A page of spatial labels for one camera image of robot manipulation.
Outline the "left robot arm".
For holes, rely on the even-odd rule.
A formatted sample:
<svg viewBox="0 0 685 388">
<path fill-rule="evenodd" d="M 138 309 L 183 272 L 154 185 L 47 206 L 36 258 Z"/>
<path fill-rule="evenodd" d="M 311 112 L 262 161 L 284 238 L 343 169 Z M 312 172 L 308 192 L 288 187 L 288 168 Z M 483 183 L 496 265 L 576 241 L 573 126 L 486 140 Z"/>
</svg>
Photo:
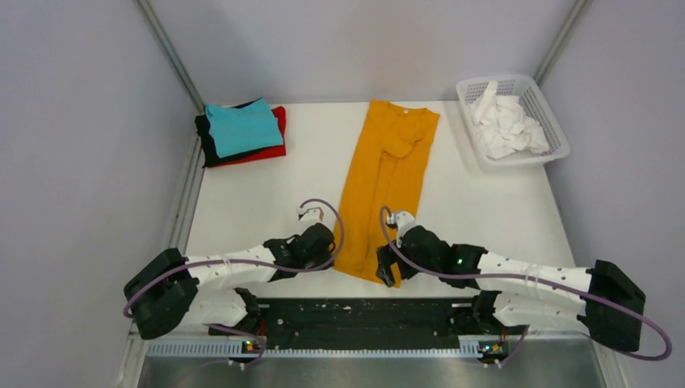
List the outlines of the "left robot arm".
<svg viewBox="0 0 685 388">
<path fill-rule="evenodd" d="M 196 327 L 213 335 L 257 335 L 263 315 L 249 285 L 326 269 L 338 248 L 334 233 L 320 222 L 229 254 L 184 256 L 168 248 L 124 286 L 124 316 L 143 340 Z"/>
</svg>

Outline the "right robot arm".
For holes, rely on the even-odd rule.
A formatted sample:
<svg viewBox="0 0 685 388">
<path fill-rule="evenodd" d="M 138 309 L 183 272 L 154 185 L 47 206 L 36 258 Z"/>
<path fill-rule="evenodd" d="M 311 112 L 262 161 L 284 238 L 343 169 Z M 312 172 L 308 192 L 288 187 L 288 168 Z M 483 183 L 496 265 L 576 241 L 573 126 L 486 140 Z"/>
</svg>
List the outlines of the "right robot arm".
<svg viewBox="0 0 685 388">
<path fill-rule="evenodd" d="M 577 331 L 621 352 L 640 347 L 638 315 L 646 296 L 613 263 L 552 268 L 498 255 L 484 247 L 449 244 L 422 226 L 378 247 L 376 276 L 388 287 L 422 272 L 458 289 L 475 289 L 468 323 L 496 334 L 516 327 Z"/>
</svg>

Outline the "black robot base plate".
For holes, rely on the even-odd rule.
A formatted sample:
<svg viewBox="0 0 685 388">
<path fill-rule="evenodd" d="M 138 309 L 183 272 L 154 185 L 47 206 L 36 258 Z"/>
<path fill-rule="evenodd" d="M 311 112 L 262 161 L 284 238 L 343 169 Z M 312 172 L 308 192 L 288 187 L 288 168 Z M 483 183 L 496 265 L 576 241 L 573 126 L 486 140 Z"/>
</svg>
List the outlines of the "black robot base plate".
<svg viewBox="0 0 685 388">
<path fill-rule="evenodd" d="M 458 348 L 467 335 L 518 335 L 522 327 L 476 320 L 470 298 L 259 298 L 242 328 L 268 349 Z"/>
</svg>

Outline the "orange t shirt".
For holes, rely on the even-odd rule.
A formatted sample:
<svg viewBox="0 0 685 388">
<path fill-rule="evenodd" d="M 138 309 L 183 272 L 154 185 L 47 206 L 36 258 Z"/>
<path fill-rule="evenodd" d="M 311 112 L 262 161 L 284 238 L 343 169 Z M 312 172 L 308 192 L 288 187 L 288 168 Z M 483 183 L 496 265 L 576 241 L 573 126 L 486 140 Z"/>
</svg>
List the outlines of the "orange t shirt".
<svg viewBox="0 0 685 388">
<path fill-rule="evenodd" d="M 417 212 L 439 118 L 427 108 L 371 101 L 338 207 L 334 234 L 344 242 L 334 270 L 379 282 L 376 251 L 387 243 L 380 210 Z"/>
</svg>

